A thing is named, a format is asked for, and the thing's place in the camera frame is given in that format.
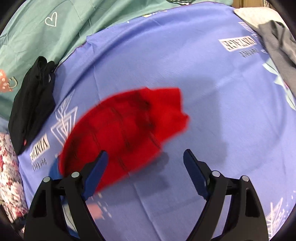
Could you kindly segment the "blue printed bed sheet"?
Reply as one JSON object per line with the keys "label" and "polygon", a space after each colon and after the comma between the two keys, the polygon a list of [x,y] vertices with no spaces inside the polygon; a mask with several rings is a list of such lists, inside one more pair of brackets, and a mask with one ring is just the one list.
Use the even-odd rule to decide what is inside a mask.
{"label": "blue printed bed sheet", "polygon": [[19,156],[27,204],[43,178],[101,150],[88,206],[107,240],[185,240],[205,205],[183,163],[246,175],[269,238],[295,205],[295,97],[260,36],[223,4],[141,16],[88,37],[55,72],[56,107]]}

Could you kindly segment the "black folded garment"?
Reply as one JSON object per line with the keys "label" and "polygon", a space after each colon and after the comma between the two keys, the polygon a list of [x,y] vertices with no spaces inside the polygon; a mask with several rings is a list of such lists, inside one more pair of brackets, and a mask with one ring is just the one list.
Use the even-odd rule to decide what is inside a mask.
{"label": "black folded garment", "polygon": [[39,56],[25,74],[15,96],[9,119],[9,133],[16,155],[22,154],[37,136],[54,110],[54,61]]}

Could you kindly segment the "green printed bed sheet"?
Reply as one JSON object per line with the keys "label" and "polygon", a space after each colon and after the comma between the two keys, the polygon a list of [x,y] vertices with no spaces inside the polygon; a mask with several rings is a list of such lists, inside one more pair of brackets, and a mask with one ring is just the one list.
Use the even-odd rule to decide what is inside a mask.
{"label": "green printed bed sheet", "polygon": [[1,33],[1,118],[39,56],[61,64],[86,38],[112,25],[186,6],[233,15],[230,1],[25,1]]}

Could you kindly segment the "grey garment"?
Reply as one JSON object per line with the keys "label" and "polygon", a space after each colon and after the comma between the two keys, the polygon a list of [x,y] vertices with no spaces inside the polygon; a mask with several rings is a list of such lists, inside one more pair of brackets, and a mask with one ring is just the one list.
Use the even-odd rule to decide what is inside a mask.
{"label": "grey garment", "polygon": [[267,52],[284,82],[295,94],[295,39],[293,35],[283,23],[277,21],[269,21],[258,27]]}

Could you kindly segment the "floral quilt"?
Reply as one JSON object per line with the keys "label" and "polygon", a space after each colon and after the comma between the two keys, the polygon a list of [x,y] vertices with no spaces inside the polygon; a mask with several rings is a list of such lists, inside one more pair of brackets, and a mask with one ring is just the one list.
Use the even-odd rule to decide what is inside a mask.
{"label": "floral quilt", "polygon": [[1,133],[1,204],[11,222],[28,212],[19,161],[7,133]]}

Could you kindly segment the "red and blue pants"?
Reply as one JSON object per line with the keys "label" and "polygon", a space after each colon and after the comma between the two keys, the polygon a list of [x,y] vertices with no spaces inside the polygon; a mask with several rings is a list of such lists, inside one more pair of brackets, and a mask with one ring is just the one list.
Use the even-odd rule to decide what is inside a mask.
{"label": "red and blue pants", "polygon": [[107,166],[96,187],[101,191],[150,164],[188,122],[178,88],[142,88],[111,96],[74,126],[49,175],[60,179],[81,171],[106,151]]}

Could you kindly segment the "white pillow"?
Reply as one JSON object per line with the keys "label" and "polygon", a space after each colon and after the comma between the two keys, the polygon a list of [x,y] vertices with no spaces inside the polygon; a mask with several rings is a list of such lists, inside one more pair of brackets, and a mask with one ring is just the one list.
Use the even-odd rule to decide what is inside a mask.
{"label": "white pillow", "polygon": [[248,7],[233,10],[234,13],[243,19],[252,29],[258,30],[259,25],[275,21],[282,23],[287,29],[288,26],[274,9],[267,7]]}

